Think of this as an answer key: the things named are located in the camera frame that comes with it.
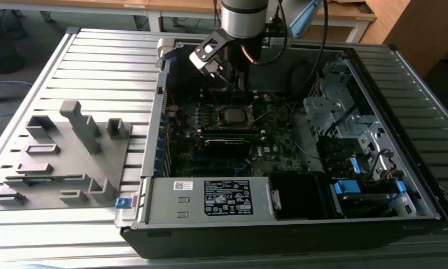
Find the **wooden cabinet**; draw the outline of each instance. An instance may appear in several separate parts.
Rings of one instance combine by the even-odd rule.
[[[393,44],[421,77],[448,52],[448,0],[366,0],[377,20],[361,43]]]

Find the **motherboard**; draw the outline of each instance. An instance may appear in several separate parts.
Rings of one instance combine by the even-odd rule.
[[[169,93],[172,177],[261,177],[302,169],[293,143],[290,107],[273,94],[220,102],[221,92]]]

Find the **circuit board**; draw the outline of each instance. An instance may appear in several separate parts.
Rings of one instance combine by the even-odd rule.
[[[266,104],[261,101],[238,108],[236,105],[208,104],[188,98],[177,105],[168,105],[174,110],[169,114],[173,118],[172,177],[261,177],[273,170],[302,169],[288,124],[289,111],[281,103]],[[250,141],[248,151],[236,157],[232,156],[234,152],[222,157],[218,155],[225,151],[216,150],[209,156],[201,149],[202,140],[208,141],[202,139],[204,129],[216,132],[244,130],[240,133],[241,140]]]

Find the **black plastic bin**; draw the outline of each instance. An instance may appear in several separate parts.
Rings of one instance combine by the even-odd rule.
[[[21,22],[12,10],[0,10],[0,74],[21,69],[24,60],[12,40],[26,36]]]

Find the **white label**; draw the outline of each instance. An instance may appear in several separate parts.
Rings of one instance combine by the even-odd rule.
[[[174,181],[173,182],[174,191],[190,191],[192,190],[192,181]]]
[[[141,5],[141,4],[125,4],[125,7],[144,8],[144,5]]]
[[[373,18],[361,18],[361,17],[357,17],[356,20],[357,21],[372,21]]]

